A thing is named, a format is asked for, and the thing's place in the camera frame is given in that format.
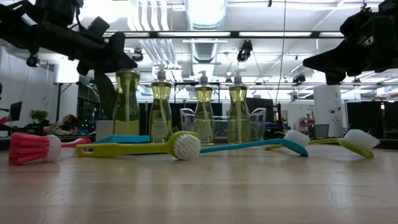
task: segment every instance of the ceiling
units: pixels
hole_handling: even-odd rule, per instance
[[[10,4],[13,1],[0,0],[3,4]],[[363,4],[363,0],[287,0],[286,10],[284,9],[284,0],[273,0],[272,7],[267,7],[268,1],[257,0],[229,0],[226,10],[226,19],[224,22],[224,30],[327,30],[339,31],[340,25],[347,17],[356,14]],[[382,0],[366,1],[373,11],[377,11],[377,5]],[[150,22],[151,4],[148,3],[148,19]],[[187,30],[187,22],[185,18],[185,7],[183,0],[167,1],[167,21],[170,30]],[[95,16],[101,16],[105,20],[112,22],[109,30],[130,31],[127,20],[132,17],[132,10],[129,1],[112,1],[112,0],[85,0],[82,10],[84,15],[81,20],[84,26],[88,26]],[[244,39],[228,39],[227,43],[219,44],[214,66],[212,81],[224,82],[227,72],[238,69],[236,63],[236,52],[242,46]],[[327,50],[335,48],[342,40],[340,39],[252,39],[253,52],[252,56],[241,68],[247,70],[241,75],[244,82],[260,82],[261,74],[266,77],[268,82],[278,82],[283,77],[298,67],[302,60]],[[172,39],[172,45],[178,60],[178,64],[182,68],[182,78],[197,77],[192,70],[192,58],[190,54],[189,44],[183,44],[182,39]],[[134,49],[142,47],[138,39],[126,40],[125,47]],[[50,63],[58,63],[61,55],[41,50],[40,58]],[[152,80],[152,62],[149,57],[144,54],[144,60],[138,63],[138,70],[142,71],[142,82]],[[311,69],[303,69],[302,73],[306,75],[307,82],[324,82],[323,75],[314,75]],[[388,72],[389,80],[395,77],[394,71]],[[381,82],[386,75],[372,75],[366,82]],[[287,77],[287,81],[291,82],[291,76]],[[366,87],[364,89],[376,89],[376,87]]]

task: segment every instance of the brush head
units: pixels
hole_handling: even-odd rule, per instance
[[[296,142],[302,147],[306,147],[310,142],[310,138],[308,136],[296,130],[289,130],[285,135],[285,139]]]
[[[200,153],[200,140],[191,134],[181,134],[174,141],[173,152],[178,159],[194,160]]]
[[[281,142],[281,145],[299,153],[301,156],[308,156],[308,152],[305,150],[310,142],[308,136],[296,130],[289,130],[284,139],[288,141]]]
[[[52,134],[45,136],[45,138],[47,138],[49,140],[50,145],[49,145],[49,152],[43,158],[43,160],[45,162],[52,162],[52,161],[56,160],[58,158],[58,156],[60,156],[62,142],[58,137],[56,137]]]
[[[14,133],[11,136],[9,163],[21,165],[26,162],[43,159],[49,153],[49,140],[42,136],[26,133]]]
[[[355,152],[367,159],[374,157],[372,149],[380,144],[379,140],[362,130],[351,129],[338,143],[348,150]]]

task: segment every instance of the clear plastic bottle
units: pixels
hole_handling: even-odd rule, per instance
[[[229,87],[229,95],[231,96],[228,117],[229,144],[240,144],[251,141],[250,113],[246,103],[248,87],[242,83],[241,71],[244,70],[235,71],[234,85]]]
[[[152,81],[154,103],[149,115],[149,137],[152,143],[167,142],[172,135],[172,110],[169,104],[172,83],[166,80],[164,65]]]
[[[116,72],[118,99],[113,110],[113,134],[139,135],[139,107],[136,91],[140,73],[134,70]]]
[[[206,71],[200,72],[200,84],[196,85],[198,104],[195,110],[195,132],[199,134],[202,144],[214,144],[214,119],[213,109],[211,108],[211,96],[213,87],[209,85]]]

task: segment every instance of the wooden table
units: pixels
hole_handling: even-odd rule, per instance
[[[339,146],[8,166],[0,223],[398,223],[398,151],[362,159]]]

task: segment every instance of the computer monitor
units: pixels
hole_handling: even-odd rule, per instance
[[[10,106],[10,121],[19,121],[21,116],[22,102],[13,103]]]

